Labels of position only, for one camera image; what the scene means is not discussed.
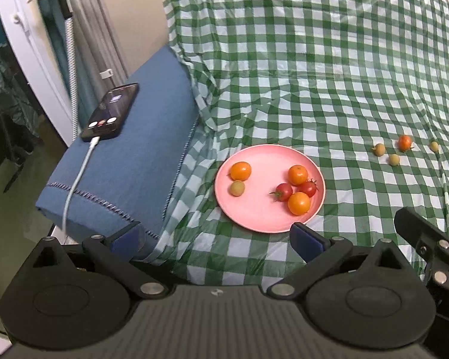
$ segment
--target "green and white checkered cloth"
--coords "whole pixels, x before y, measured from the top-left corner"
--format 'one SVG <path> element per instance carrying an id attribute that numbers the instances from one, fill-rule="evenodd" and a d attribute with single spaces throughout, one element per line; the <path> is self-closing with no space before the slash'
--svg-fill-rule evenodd
<path id="1" fill-rule="evenodd" d="M 276 282 L 303 261 L 288 234 L 227 218 L 213 182 L 230 155 L 282 144 L 326 180 L 308 225 L 371 246 L 396 235 L 403 206 L 449 234 L 449 1 L 166 0 L 169 41 L 189 70 L 201 123 L 190 143 L 165 232 L 149 257 L 198 284 Z M 399 153 L 399 135 L 414 148 Z M 437 154 L 431 140 L 440 145 Z M 371 147 L 382 142 L 387 154 Z"/>

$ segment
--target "floor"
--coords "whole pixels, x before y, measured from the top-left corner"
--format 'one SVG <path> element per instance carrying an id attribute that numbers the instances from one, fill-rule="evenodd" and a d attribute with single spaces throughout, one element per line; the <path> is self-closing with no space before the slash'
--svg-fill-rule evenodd
<path id="1" fill-rule="evenodd" d="M 0 166 L 0 297 L 30 251 L 51 229 L 51 221 L 36 210 L 35 201 L 65 145 L 48 121 L 42 122 L 39 134 L 43 144 L 26 159 L 7 193 L 3 189 L 17 168 L 7 159 Z M 4 331 L 1 321 L 0 331 Z"/>

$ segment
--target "blue armrest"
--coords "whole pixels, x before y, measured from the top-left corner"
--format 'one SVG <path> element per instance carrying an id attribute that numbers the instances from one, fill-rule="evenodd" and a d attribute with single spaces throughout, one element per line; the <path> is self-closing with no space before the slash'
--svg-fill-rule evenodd
<path id="1" fill-rule="evenodd" d="M 68 212 L 67 232 L 77 242 L 93 234 L 110 236 L 132 220 L 141 222 L 133 239 L 145 258 L 163 227 L 163 212 L 198 110 L 189 76 L 165 46 L 129 79 L 140 90 L 121 134 L 99 142 L 78 184 Z M 87 152 L 77 138 L 56 166 L 36 202 L 61 226 L 63 205 Z"/>

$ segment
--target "smartphone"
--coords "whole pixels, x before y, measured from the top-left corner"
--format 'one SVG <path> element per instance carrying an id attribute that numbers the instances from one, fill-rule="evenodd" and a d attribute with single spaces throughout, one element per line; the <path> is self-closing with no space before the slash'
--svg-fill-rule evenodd
<path id="1" fill-rule="evenodd" d="M 137 83 L 129 83 L 106 93 L 82 131 L 82 140 L 89 142 L 95 136 L 110 139 L 119 135 L 138 88 Z"/>

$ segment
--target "pink plate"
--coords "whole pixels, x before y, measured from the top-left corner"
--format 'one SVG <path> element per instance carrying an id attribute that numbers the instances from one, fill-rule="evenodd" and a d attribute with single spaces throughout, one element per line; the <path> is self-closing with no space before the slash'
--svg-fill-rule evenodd
<path id="1" fill-rule="evenodd" d="M 233 182 L 228 173 L 233 164 L 241 161 L 251 165 L 251 176 L 244 181 L 244 194 L 234 197 L 228 192 Z M 303 165 L 317 185 L 311 208 L 302 216 L 293 215 L 286 202 L 276 201 L 269 194 L 288 181 L 288 169 L 293 165 Z M 289 231 L 294 222 L 311 220 L 323 206 L 326 185 L 321 171 L 306 155 L 278 144 L 260 144 L 238 151 L 223 163 L 214 180 L 214 192 L 223 212 L 235 223 L 252 231 L 277 234 Z"/>

